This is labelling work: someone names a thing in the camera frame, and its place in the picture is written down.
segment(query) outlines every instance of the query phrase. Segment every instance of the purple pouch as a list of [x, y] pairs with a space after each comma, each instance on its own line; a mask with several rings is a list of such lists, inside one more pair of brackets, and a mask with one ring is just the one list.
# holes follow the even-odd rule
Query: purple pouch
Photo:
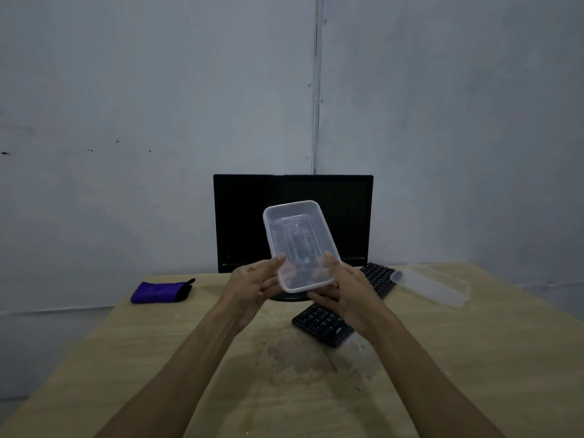
[[134, 304], [183, 301], [189, 296], [193, 282], [194, 278], [185, 283], [152, 284], [142, 282], [132, 294], [130, 301]]

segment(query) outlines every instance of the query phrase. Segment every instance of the black keyboard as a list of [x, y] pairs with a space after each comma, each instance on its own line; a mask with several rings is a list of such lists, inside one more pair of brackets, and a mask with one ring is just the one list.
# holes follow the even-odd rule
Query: black keyboard
[[[389, 267], [367, 263], [361, 268], [361, 272], [365, 274], [377, 295], [382, 299], [394, 286], [390, 281], [390, 275], [395, 271]], [[292, 319], [292, 324], [331, 347], [339, 346], [353, 333], [353, 328], [340, 316], [320, 304], [313, 304], [296, 315]]]

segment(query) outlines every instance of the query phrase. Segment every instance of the rectangular plastic container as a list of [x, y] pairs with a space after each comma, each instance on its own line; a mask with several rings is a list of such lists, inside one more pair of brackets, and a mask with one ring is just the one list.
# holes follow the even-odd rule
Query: rectangular plastic container
[[391, 274], [391, 281], [448, 307], [462, 307], [471, 297], [465, 281], [423, 265], [407, 265]]
[[329, 251], [339, 261], [340, 257], [316, 201], [270, 206], [263, 212], [263, 223], [272, 256], [286, 254], [278, 271], [284, 291], [302, 292], [332, 282], [322, 266], [322, 255]]

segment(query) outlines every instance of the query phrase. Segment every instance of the person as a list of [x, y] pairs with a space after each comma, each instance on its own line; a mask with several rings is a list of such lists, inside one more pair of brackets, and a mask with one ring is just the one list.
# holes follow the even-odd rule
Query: person
[[[285, 259], [280, 254], [236, 269], [215, 306], [96, 438], [182, 437], [235, 336], [266, 300], [281, 292], [276, 273]], [[308, 295], [372, 344], [420, 437], [504, 436], [440, 371], [359, 269], [339, 263], [329, 253], [325, 266], [336, 284]]]

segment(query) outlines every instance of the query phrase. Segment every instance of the computer monitor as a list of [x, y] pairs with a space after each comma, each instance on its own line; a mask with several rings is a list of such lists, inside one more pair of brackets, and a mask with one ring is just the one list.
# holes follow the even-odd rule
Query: computer monitor
[[214, 175], [213, 186], [219, 272], [270, 258], [264, 209], [303, 200], [320, 205], [341, 259], [367, 264], [373, 176]]

